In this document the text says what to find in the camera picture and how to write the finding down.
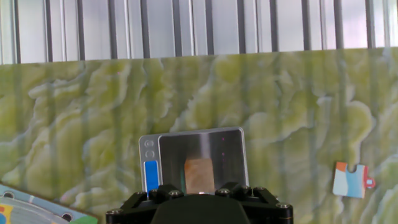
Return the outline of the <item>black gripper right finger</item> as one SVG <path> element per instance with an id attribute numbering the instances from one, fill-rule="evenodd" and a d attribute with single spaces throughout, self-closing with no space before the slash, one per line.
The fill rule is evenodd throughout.
<path id="1" fill-rule="evenodd" d="M 227 200 L 221 208 L 235 223 L 294 223 L 293 206 L 280 202 L 264 187 L 228 182 L 215 190 L 215 195 Z"/>

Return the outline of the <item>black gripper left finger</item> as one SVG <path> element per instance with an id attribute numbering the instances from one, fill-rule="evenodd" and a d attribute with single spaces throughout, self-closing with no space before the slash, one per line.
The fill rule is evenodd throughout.
<path id="1" fill-rule="evenodd" d="M 172 184 L 160 185 L 148 192 L 136 192 L 120 208 L 106 212 L 106 224 L 148 224 L 162 203 L 184 196 Z"/>

